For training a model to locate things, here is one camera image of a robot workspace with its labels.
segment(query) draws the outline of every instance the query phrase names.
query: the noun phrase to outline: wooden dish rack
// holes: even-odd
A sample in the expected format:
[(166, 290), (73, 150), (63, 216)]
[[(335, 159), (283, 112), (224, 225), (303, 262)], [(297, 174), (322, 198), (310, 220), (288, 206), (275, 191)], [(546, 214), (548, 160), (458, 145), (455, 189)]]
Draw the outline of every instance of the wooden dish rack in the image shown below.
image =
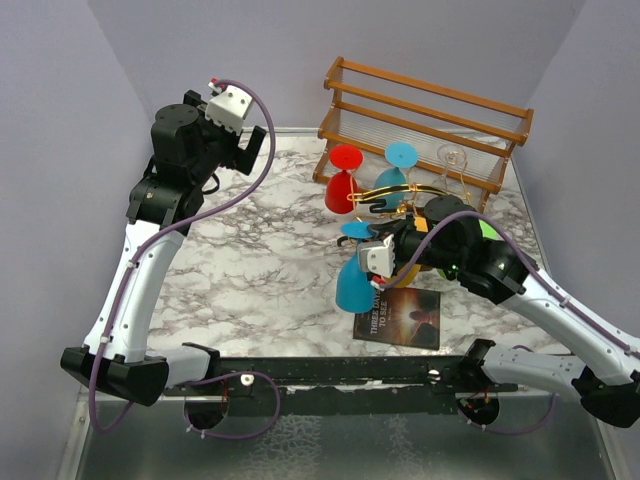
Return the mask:
[(473, 190), (472, 204), (481, 212), (489, 195), (500, 191), (511, 153), (526, 142), (533, 119), (532, 109), (342, 57), (327, 72), (324, 88), (333, 90), (333, 100), (318, 130), (318, 137), (327, 140), (327, 145), (313, 172), (315, 181), (329, 181), (324, 174), (328, 152), (339, 144), (383, 157), (389, 144), (404, 141), (418, 151), (416, 167), (435, 175), (445, 172), (437, 149), (455, 144), (465, 150), (467, 167), (449, 168), (446, 175), (454, 183), (464, 182), (467, 191)]

